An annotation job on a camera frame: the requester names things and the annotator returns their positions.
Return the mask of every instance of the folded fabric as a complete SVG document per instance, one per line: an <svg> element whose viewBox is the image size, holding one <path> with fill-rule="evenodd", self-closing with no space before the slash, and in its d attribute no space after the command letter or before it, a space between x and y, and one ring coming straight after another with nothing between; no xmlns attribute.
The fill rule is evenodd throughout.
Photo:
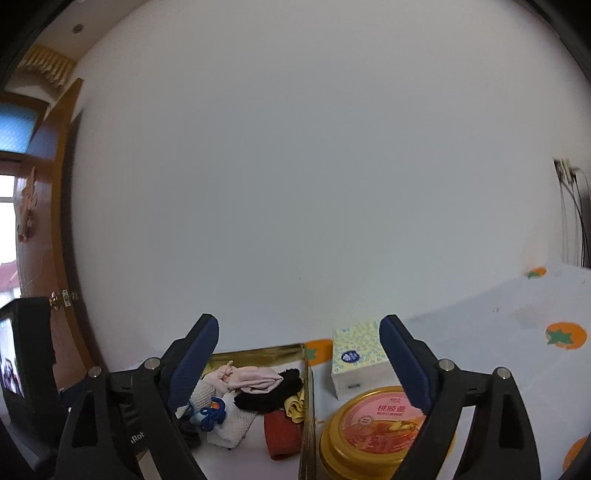
<svg viewBox="0 0 591 480"><path fill-rule="evenodd" d="M215 396L216 389L206 381L199 380L195 386L195 390L191 393L191 405L195 411L210 407L212 405L212 397Z"/></svg>
<svg viewBox="0 0 591 480"><path fill-rule="evenodd" d="M211 432L207 433L207 441L213 445L225 448L234 448L246 435L256 413L240 410L234 405L235 393L227 393L222 400L226 404L226 418L223 424L216 424Z"/></svg>
<svg viewBox="0 0 591 480"><path fill-rule="evenodd" d="M293 423L284 410L265 413L265 441L273 460L283 460L301 451L301 425Z"/></svg>
<svg viewBox="0 0 591 480"><path fill-rule="evenodd" d="M234 390L252 394L266 394L276 388L283 378L269 367L233 367L232 362L209 372L203 381L216 389L219 395Z"/></svg>
<svg viewBox="0 0 591 480"><path fill-rule="evenodd" d="M292 395L296 395L302 389L303 382L300 378L300 371L297 368L285 370L280 375L283 378L283 382L269 393L253 395L251 393L240 392L234 398L234 403L242 410L255 411L257 413L270 413L283 408L286 399Z"/></svg>
<svg viewBox="0 0 591 480"><path fill-rule="evenodd" d="M292 395L283 404L285 414L291 418L293 423L302 423L305 418L306 407L304 406L304 389L297 395Z"/></svg>

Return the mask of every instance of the wooden door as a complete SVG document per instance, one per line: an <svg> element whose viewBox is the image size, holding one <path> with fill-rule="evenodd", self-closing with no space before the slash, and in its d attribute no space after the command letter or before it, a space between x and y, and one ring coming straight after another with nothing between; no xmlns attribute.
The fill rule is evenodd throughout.
<svg viewBox="0 0 591 480"><path fill-rule="evenodd" d="M77 79L34 133L16 180L17 264L23 297L70 291L64 266L61 218L66 141L82 80ZM93 365L72 306L51 315L58 388L78 382Z"/></svg>

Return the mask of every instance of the wall outlet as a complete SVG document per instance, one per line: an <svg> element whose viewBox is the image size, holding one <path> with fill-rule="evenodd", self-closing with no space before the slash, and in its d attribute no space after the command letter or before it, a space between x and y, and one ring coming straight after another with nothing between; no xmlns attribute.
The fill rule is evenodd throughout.
<svg viewBox="0 0 591 480"><path fill-rule="evenodd" d="M568 158L555 158L554 168L556 169L556 174L558 175L558 179L560 181L563 181L568 185L573 184L573 169L570 165L570 160Z"/></svg>

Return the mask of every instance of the red roof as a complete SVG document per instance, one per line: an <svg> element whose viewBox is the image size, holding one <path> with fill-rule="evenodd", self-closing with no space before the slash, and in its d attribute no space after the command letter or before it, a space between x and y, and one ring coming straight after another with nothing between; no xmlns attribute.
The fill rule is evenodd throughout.
<svg viewBox="0 0 591 480"><path fill-rule="evenodd" d="M0 291L19 287L17 261L0 263Z"/></svg>

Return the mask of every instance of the blue window glass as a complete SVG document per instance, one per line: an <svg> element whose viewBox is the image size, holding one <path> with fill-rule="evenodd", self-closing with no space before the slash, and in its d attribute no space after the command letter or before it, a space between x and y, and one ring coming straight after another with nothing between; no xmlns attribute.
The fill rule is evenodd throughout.
<svg viewBox="0 0 591 480"><path fill-rule="evenodd" d="M0 103L0 150L24 153L35 128L35 110Z"/></svg>

